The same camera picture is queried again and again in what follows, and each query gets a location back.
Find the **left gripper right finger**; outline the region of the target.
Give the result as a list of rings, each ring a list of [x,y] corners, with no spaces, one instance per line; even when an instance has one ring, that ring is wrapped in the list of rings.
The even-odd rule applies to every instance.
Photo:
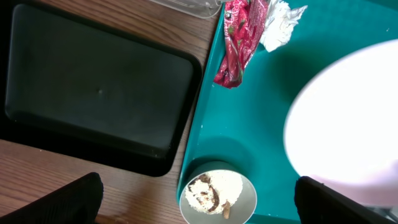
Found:
[[[394,224],[307,176],[296,181],[294,202],[301,224]]]

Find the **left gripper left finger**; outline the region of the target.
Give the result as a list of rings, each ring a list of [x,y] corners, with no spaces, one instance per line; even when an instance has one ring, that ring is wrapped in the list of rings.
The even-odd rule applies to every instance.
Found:
[[[91,172],[1,217],[1,224],[93,224],[103,199],[100,175]]]

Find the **pink plate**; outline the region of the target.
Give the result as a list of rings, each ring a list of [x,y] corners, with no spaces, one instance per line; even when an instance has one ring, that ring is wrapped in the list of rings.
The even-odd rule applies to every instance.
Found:
[[[284,147],[301,176],[370,207],[397,205],[397,41],[357,50],[294,99]]]

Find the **white napkin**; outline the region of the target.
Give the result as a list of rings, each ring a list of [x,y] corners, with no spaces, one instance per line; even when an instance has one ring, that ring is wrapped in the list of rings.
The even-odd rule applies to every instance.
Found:
[[[302,6],[291,9],[285,1],[270,0],[264,31],[259,43],[268,52],[287,44],[290,41],[294,27],[299,23],[307,7]]]

